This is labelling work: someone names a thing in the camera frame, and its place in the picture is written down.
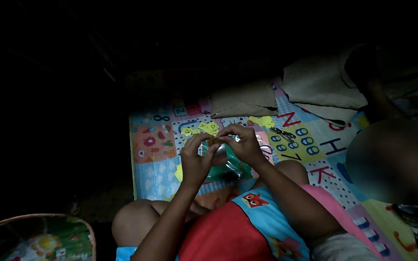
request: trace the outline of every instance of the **play mat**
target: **play mat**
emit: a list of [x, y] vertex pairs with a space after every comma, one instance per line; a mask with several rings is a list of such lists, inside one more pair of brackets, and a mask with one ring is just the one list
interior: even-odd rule
[[[386, 260], [418, 260], [415, 239], [389, 204], [368, 199], [352, 184], [345, 169], [346, 148], [363, 128], [369, 125], [360, 112], [345, 128], [338, 128], [302, 110], [288, 101], [275, 80], [272, 88], [277, 100], [275, 127], [296, 135], [289, 143], [258, 118], [249, 115], [212, 119], [208, 98], [184, 101], [174, 98], [168, 104], [155, 105], [130, 116], [134, 193], [137, 199], [170, 201], [181, 182], [179, 151], [191, 134], [199, 131], [215, 134], [231, 123], [254, 128], [264, 155], [271, 163], [296, 160], [308, 170], [309, 182], [323, 187], [343, 206], [374, 243]], [[196, 200], [209, 209], [247, 191], [258, 175], [248, 179], [206, 181]]]
[[85, 221], [31, 214], [0, 221], [0, 261], [94, 261], [95, 238]]

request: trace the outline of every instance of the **plastic bag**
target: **plastic bag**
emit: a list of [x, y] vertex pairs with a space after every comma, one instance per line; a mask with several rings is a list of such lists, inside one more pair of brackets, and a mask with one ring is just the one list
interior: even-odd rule
[[[232, 136], [237, 142], [240, 140], [238, 136]], [[202, 142], [202, 155], [205, 156], [209, 144], [207, 141]], [[239, 160], [228, 144], [221, 144], [214, 156], [212, 167], [209, 171], [206, 181], [234, 181], [239, 179], [252, 178], [251, 167]]]

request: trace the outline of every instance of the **leg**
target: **leg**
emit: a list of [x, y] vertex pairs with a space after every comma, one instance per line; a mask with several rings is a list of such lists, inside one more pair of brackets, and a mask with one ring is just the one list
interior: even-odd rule
[[[117, 245], [138, 246], [168, 205], [169, 202], [163, 200], [139, 199], [122, 207], [112, 222], [112, 235]], [[185, 221], [208, 211], [202, 206], [192, 204]]]
[[[309, 177], [307, 176], [307, 170], [305, 167], [295, 160], [285, 160], [277, 163], [275, 168], [289, 177], [296, 184], [309, 184]], [[256, 181], [251, 189], [264, 187], [264, 181], [261, 177]]]

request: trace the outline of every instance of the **finger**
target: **finger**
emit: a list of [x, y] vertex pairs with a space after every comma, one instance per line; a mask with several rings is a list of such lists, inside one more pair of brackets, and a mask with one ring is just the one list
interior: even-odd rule
[[238, 135], [241, 138], [243, 136], [246, 136], [248, 133], [250, 132], [250, 130], [248, 130], [247, 128], [238, 125], [238, 124], [230, 124], [227, 127], [223, 128], [216, 137], [221, 137], [221, 136], [226, 136], [228, 134], [232, 134], [232, 135]]
[[226, 144], [228, 144], [230, 146], [230, 148], [233, 148], [233, 146], [238, 145], [238, 143], [236, 142], [236, 140], [232, 139], [229, 136], [219, 137], [219, 139], [223, 140]]
[[208, 133], [199, 133], [196, 135], [193, 135], [185, 144], [185, 150], [189, 151], [191, 153], [197, 153], [199, 145], [201, 145], [201, 142], [203, 140], [208, 140], [212, 138], [211, 134]]
[[208, 151], [206, 151], [206, 156], [204, 156], [204, 159], [203, 159], [206, 164], [212, 163], [212, 159], [216, 155], [216, 152], [219, 147], [220, 147], [220, 144], [218, 143], [209, 147]]

